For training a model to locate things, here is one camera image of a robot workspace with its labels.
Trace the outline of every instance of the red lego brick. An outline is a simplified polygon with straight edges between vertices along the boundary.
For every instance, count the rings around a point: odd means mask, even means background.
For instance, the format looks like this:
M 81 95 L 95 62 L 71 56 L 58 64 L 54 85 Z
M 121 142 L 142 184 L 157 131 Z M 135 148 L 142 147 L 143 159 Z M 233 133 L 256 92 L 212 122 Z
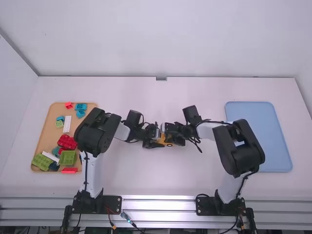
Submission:
M 70 167 L 70 168 L 67 167 L 62 170 L 62 173 L 63 174 L 75 174 L 77 171 L 78 171 L 78 168 L 76 167 Z
M 58 150 L 58 154 L 61 155 L 63 150 L 67 150 L 67 149 L 65 149 L 65 148 L 60 148 L 60 149 Z
M 63 134 L 58 140 L 58 145 L 66 150 L 74 150 L 77 147 L 77 142 L 75 142 L 73 137 Z
M 72 103 L 69 101 L 69 102 L 65 103 L 65 107 L 66 107 L 67 109 L 70 109 L 70 108 L 73 108 L 74 106 L 73 106 Z

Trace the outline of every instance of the metal rail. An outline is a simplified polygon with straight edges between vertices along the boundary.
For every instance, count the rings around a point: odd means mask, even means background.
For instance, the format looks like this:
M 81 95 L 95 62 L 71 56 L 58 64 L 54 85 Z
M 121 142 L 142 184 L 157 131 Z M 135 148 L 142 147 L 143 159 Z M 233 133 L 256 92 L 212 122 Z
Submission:
M 229 228 L 235 218 L 197 216 L 193 196 L 124 195 L 122 209 L 141 228 Z M 71 197 L 0 197 L 0 226 L 60 226 Z M 312 230 L 312 201 L 246 200 L 258 229 Z M 131 227 L 112 215 L 117 227 Z M 78 214 L 70 218 L 75 226 Z M 110 227 L 104 214 L 83 214 L 80 226 Z

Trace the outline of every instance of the white lego brick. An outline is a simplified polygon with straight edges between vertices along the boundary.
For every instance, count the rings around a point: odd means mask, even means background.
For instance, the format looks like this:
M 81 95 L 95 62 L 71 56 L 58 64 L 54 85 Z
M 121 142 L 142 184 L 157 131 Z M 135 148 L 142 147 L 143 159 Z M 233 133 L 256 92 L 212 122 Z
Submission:
M 58 159 L 57 157 L 55 157 L 53 154 L 47 153 L 47 152 L 45 152 L 45 151 L 43 151 L 42 154 L 43 154 L 44 156 L 48 157 L 49 159 L 51 159 L 51 160 L 57 162 L 57 165 L 59 164 L 59 159 Z
M 68 133 L 70 129 L 70 122 L 72 121 L 72 116 L 65 116 L 65 122 L 63 127 L 63 133 Z

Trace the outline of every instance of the green lego plate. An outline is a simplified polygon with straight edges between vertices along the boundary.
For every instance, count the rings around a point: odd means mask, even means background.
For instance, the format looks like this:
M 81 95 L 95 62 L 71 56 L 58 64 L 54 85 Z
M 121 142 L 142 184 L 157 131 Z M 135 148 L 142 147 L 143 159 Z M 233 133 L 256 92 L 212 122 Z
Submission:
M 64 150 L 60 155 L 60 165 L 74 165 L 76 162 L 76 152 L 74 150 Z
M 49 159 L 48 157 L 44 156 L 43 154 L 37 154 L 34 156 L 31 164 L 39 167 L 41 170 L 46 172 L 49 169 L 49 165 L 53 162 L 53 160 Z

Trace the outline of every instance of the yellow object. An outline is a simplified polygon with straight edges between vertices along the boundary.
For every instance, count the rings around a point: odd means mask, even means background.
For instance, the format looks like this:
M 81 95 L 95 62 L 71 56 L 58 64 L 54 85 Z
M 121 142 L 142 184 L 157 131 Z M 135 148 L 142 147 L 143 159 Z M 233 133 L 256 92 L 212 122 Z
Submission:
M 157 140 L 157 143 L 162 144 L 162 145 L 166 145 L 166 146 L 169 146 L 169 147 L 173 146 L 172 143 L 165 142 L 165 139 L 166 139 L 165 134 L 161 133 L 160 139 Z

